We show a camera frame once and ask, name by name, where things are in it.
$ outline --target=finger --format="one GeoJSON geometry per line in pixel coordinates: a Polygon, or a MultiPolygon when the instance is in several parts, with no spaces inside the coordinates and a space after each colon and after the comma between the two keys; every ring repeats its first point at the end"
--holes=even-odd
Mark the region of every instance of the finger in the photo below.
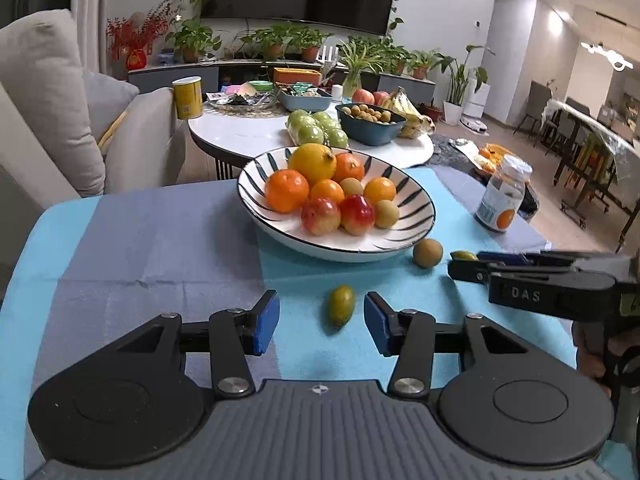
{"type": "Polygon", "coordinates": [[[588,353],[584,348],[578,348],[575,354],[578,371],[587,377],[599,379],[604,375],[605,367],[602,359],[588,353]]]}
{"type": "Polygon", "coordinates": [[[640,327],[628,330],[619,336],[609,339],[609,351],[618,357],[632,346],[640,346],[640,327]]]}
{"type": "Polygon", "coordinates": [[[587,346],[584,329],[577,321],[574,321],[571,325],[571,336],[574,338],[574,346],[578,348],[585,348],[587,346]]]}

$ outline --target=red flower arrangement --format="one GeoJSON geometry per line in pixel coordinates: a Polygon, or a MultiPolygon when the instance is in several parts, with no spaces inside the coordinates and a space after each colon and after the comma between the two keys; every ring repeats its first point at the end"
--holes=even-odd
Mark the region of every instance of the red flower arrangement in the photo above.
{"type": "Polygon", "coordinates": [[[107,37],[110,38],[109,55],[112,61],[120,59],[120,54],[128,56],[145,45],[151,49],[153,42],[164,36],[175,13],[171,1],[165,0],[150,10],[140,23],[134,14],[131,18],[113,18],[107,21],[107,37]]]}

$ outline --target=glass vase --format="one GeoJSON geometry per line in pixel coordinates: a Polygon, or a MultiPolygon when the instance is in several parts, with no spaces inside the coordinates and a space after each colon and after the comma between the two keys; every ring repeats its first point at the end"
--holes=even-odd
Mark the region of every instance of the glass vase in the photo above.
{"type": "Polygon", "coordinates": [[[347,79],[342,84],[342,96],[351,99],[355,91],[362,88],[362,80],[360,78],[361,71],[356,70],[347,74],[347,79]]]}

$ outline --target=yellow canister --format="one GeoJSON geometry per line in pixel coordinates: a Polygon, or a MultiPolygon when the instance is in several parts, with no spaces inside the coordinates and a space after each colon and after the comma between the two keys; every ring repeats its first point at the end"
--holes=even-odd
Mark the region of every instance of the yellow canister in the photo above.
{"type": "Polygon", "coordinates": [[[174,85],[175,109],[178,119],[195,119],[202,115],[202,78],[199,76],[177,79],[174,85]]]}

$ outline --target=orange box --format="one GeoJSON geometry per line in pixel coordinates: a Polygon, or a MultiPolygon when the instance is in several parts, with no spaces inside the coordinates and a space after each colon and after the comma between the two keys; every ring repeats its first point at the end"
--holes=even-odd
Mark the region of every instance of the orange box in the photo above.
{"type": "Polygon", "coordinates": [[[304,68],[274,68],[273,81],[285,85],[295,83],[311,83],[319,86],[322,74],[318,70],[306,70],[304,68]]]}

